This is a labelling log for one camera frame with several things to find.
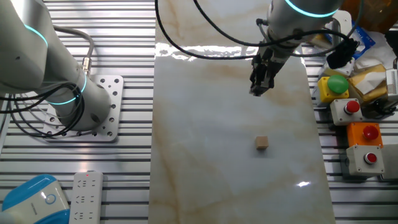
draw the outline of metal base plate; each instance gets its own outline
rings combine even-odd
[[[111,104],[115,105],[111,108],[108,117],[96,129],[88,132],[69,131],[66,136],[59,136],[57,138],[45,139],[48,142],[113,142],[118,137],[119,132],[119,118],[121,110],[121,102],[123,96],[124,80],[120,75],[92,75],[91,80],[105,88],[111,97]],[[55,109],[49,105],[47,110],[51,114],[56,114]],[[43,132],[51,131],[56,133],[60,131],[61,122],[58,118],[47,115],[45,121],[54,125],[45,124]]]

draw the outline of marble surface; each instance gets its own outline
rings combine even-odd
[[[202,0],[224,31],[258,42],[264,0]],[[173,40],[204,55],[247,55],[191,1],[160,0]],[[262,97],[249,94],[250,60],[178,52],[156,30],[149,224],[335,223],[305,67],[291,58]],[[268,136],[259,152],[256,136]]]

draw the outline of small block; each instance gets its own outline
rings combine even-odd
[[[267,148],[268,148],[268,137],[267,136],[256,137],[256,149],[264,150]]]

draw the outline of blue led ring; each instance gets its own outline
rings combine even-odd
[[[299,7],[295,6],[290,0],[285,0],[285,1],[291,8],[293,8],[297,12],[299,12],[299,13],[301,13],[303,15],[310,16],[310,17],[315,17],[315,18],[328,17],[328,16],[331,16],[331,15],[333,15],[334,13],[336,13],[338,11],[338,9],[337,9],[337,10],[335,10],[335,11],[333,11],[331,13],[327,13],[327,14],[314,14],[314,13],[306,12],[306,11],[300,9]]]
[[[81,93],[83,93],[83,91],[85,90],[86,84],[87,84],[87,76],[85,75],[85,85],[84,85],[83,88],[81,89]],[[72,102],[73,100],[76,99],[76,97],[74,97],[73,99],[68,100],[68,101],[66,101],[66,102],[63,102],[63,103],[51,103],[51,102],[49,102],[49,103],[52,104],[52,105],[64,105],[64,104],[67,104],[67,103]]]
[[[47,40],[44,38],[44,36],[43,36],[41,33],[39,33],[37,30],[31,28],[30,26],[28,26],[28,25],[26,25],[26,24],[25,24],[25,27],[26,27],[26,29],[29,29],[30,31],[32,31],[33,33],[35,33],[35,34],[37,34],[39,37],[41,37],[41,38],[44,40],[44,42],[45,42],[45,44],[47,45],[47,47],[49,47],[49,43],[47,43]]]

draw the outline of white robotic arm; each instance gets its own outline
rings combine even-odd
[[[265,23],[268,25],[263,43],[290,35],[320,30],[331,21],[344,0],[273,0]],[[269,47],[261,47],[252,60],[251,93],[261,96],[274,87],[274,77],[293,51],[313,35],[293,39]]]
[[[75,83],[85,110],[72,130],[89,131],[105,120],[111,109],[108,93],[85,75],[61,43],[41,0],[1,0],[0,39],[0,93],[41,94],[54,83]],[[47,101],[68,124],[76,111],[75,99],[71,90],[61,89]]]

